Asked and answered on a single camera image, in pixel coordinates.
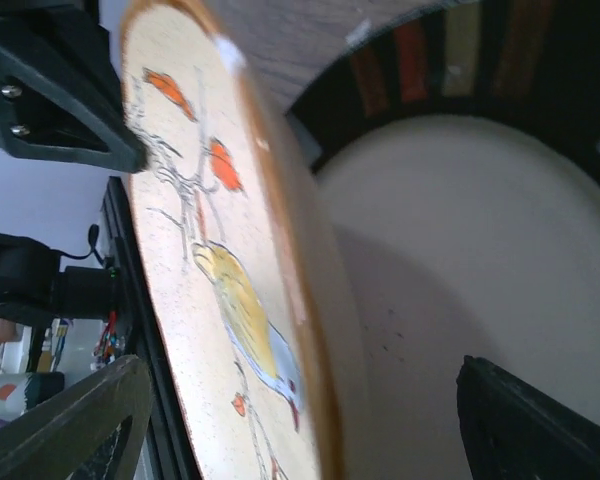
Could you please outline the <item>black aluminium frame rail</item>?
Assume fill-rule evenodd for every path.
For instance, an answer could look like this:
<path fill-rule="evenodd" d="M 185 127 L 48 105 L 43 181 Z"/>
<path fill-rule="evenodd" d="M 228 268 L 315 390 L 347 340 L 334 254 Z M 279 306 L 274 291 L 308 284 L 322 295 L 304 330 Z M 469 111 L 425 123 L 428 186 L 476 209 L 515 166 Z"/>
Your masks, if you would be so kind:
<path fill-rule="evenodd" d="M 103 245 L 119 283 L 116 335 L 121 349 L 147 365 L 152 410 L 146 440 L 155 479 L 199 479 L 172 372 L 145 281 L 130 203 L 119 177 L 110 177 L 101 207 Z"/>

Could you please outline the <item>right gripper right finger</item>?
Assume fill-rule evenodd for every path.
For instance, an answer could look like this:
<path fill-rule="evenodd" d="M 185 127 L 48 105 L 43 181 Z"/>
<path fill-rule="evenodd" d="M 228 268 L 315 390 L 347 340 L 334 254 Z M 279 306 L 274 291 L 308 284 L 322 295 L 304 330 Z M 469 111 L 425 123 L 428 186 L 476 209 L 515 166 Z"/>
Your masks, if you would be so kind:
<path fill-rule="evenodd" d="M 474 479 L 600 479 L 600 426 L 485 358 L 456 383 Z"/>

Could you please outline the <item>black rimmed cream plate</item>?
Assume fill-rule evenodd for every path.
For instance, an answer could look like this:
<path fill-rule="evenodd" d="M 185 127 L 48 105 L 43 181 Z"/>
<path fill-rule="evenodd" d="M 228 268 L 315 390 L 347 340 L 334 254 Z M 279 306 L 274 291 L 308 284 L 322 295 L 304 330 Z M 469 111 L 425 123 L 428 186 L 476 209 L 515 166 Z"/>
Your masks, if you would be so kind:
<path fill-rule="evenodd" d="M 354 288 L 372 479 L 470 479 L 481 357 L 600 426 L 600 1 L 360 23 L 288 118 Z"/>

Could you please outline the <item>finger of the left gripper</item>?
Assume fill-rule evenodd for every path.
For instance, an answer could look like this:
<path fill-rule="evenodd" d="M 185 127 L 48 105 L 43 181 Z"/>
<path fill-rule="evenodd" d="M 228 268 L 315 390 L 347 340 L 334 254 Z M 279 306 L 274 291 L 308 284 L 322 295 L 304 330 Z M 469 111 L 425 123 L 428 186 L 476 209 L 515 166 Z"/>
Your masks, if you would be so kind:
<path fill-rule="evenodd" d="M 0 148 L 126 173 L 147 167 L 98 10 L 0 9 Z"/>

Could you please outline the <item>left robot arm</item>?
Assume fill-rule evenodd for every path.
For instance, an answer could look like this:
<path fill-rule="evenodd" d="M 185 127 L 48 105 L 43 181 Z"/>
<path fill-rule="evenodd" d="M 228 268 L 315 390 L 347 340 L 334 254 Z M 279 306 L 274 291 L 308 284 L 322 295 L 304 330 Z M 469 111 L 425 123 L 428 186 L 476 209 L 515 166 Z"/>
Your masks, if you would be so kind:
<path fill-rule="evenodd" d="M 123 119 L 97 2 L 0 1 L 0 148 L 123 173 L 146 168 L 146 149 Z M 31 238 L 0 234 L 0 318 L 42 331 L 57 318 L 108 317 L 112 276 L 62 267 L 62 258 Z"/>

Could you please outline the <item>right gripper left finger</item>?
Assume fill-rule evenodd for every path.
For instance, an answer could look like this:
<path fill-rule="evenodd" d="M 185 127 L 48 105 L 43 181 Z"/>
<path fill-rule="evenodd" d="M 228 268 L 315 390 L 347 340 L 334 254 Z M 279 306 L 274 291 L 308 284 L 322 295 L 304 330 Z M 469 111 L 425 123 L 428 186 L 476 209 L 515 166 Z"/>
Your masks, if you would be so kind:
<path fill-rule="evenodd" d="M 0 479 L 66 479 L 114 432 L 105 477 L 131 479 L 151 409 L 146 363 L 123 356 L 0 428 Z"/>

